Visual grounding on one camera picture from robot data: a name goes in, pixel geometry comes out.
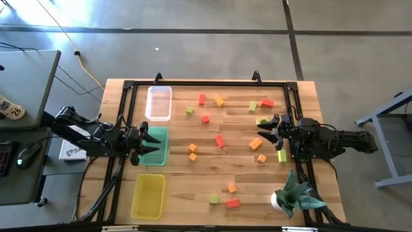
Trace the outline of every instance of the cube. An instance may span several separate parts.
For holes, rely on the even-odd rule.
[[[239,199],[231,199],[226,201],[226,208],[234,208],[234,207],[239,207],[240,206],[240,200]]]
[[[204,105],[205,99],[206,99],[206,96],[204,93],[199,94],[199,105]]]
[[[196,149],[196,145],[194,145],[194,144],[190,144],[190,145],[189,145],[189,150],[191,150],[192,152],[194,152],[195,149]]]
[[[266,162],[266,158],[267,158],[266,155],[260,154],[259,158],[257,158],[257,161],[262,164],[262,163]]]
[[[219,148],[222,148],[222,147],[226,146],[226,145],[225,145],[225,142],[224,142],[223,139],[221,138],[221,135],[217,135],[217,136],[216,136],[216,143],[218,144],[218,147],[219,147]]]
[[[218,203],[218,196],[213,195],[211,196],[211,204],[217,204]]]
[[[263,99],[262,100],[262,107],[272,108],[273,107],[273,101],[268,100],[268,99]]]
[[[203,124],[208,124],[208,123],[209,123],[209,117],[208,117],[208,116],[203,116],[203,117],[201,118],[201,122],[202,122]]]
[[[269,119],[267,117],[261,118],[261,119],[256,119],[256,125],[263,124],[263,123],[268,123]]]
[[[279,162],[287,162],[286,150],[282,149],[280,151],[277,151],[277,157],[279,159]]]
[[[256,106],[257,105],[258,105],[258,103],[256,101],[252,101],[250,103],[250,106],[249,106],[249,111],[254,113],[256,111]]]
[[[230,193],[236,192],[236,186],[235,186],[234,184],[229,184],[229,185],[227,186],[227,188],[229,189],[229,192],[230,192]]]
[[[263,143],[262,140],[259,139],[259,138],[257,138],[257,139],[255,139],[255,140],[253,140],[253,141],[249,144],[249,146],[250,146],[250,148],[252,148],[252,150],[256,150],[256,148],[258,148],[262,143]]]
[[[216,96],[216,98],[214,99],[214,101],[216,102],[216,104],[217,104],[219,107],[222,107],[223,104],[225,104],[225,102],[223,101],[223,99],[222,99],[219,95]]]
[[[191,107],[186,107],[186,113],[192,114],[192,113],[193,113],[193,108],[191,108]]]
[[[196,161],[196,158],[197,158],[197,155],[195,155],[193,153],[191,153],[191,155],[189,155],[189,159],[193,162]]]

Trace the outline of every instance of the yellow plastic tray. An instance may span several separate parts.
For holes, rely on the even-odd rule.
[[[159,219],[163,210],[164,191],[165,176],[137,175],[130,216],[135,219]]]

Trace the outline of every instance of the computer mouse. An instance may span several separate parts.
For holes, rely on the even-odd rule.
[[[30,168],[40,149],[41,145],[39,142],[27,144],[17,156],[17,168],[21,170]]]

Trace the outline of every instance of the wooden tabletop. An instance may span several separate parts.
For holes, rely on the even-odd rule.
[[[109,79],[106,83],[101,121],[115,122],[124,79]],[[303,115],[322,122],[314,82],[298,82]],[[139,86],[133,115],[133,124],[146,121],[144,116],[147,86]],[[256,119],[286,113],[282,88],[278,87],[228,87],[228,86],[172,86],[172,116],[168,122],[149,122],[149,126],[169,128],[169,154],[164,166],[132,166],[126,161],[118,201],[116,224],[166,224],[166,225],[241,225],[241,226],[303,226],[302,211],[295,211],[292,219],[270,205],[270,196],[283,188],[294,162],[288,153],[287,163],[278,163],[275,146],[262,139],[256,150],[249,143],[259,136]],[[199,93],[206,94],[205,106],[198,105]],[[219,108],[213,101],[215,95],[225,101]],[[129,94],[126,106],[129,105]],[[260,108],[249,113],[251,101],[273,100],[272,109]],[[186,107],[193,107],[187,115]],[[201,123],[208,115],[209,124]],[[226,146],[219,149],[215,137],[221,135]],[[197,145],[196,162],[189,160],[188,146]],[[266,155],[264,164],[257,162],[259,154]],[[83,215],[102,191],[107,159],[97,159],[84,179],[80,214]],[[323,160],[314,160],[315,178],[319,194],[335,215],[345,221],[338,184],[332,167]],[[136,176],[139,173],[165,175],[165,198],[162,216],[158,220],[137,220],[130,216]],[[237,192],[229,193],[227,185],[235,184]],[[211,195],[217,195],[218,205],[209,204]],[[226,200],[238,198],[239,208],[226,208]],[[106,212],[111,203],[109,196]]]

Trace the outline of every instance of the yellow-green block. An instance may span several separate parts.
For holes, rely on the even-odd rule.
[[[256,102],[256,101],[252,101],[251,103],[250,103],[250,107],[249,107],[249,111],[250,112],[255,112],[255,110],[256,110],[256,106],[258,105],[258,103]]]
[[[211,204],[217,204],[218,203],[218,196],[213,195],[211,196]]]
[[[277,151],[277,157],[279,158],[279,162],[286,162],[288,161],[286,159],[286,150],[282,149],[280,151]]]
[[[186,107],[186,113],[193,113],[193,108]]]
[[[268,123],[268,122],[269,122],[269,119],[267,117],[256,119],[256,125],[259,125],[261,123]]]

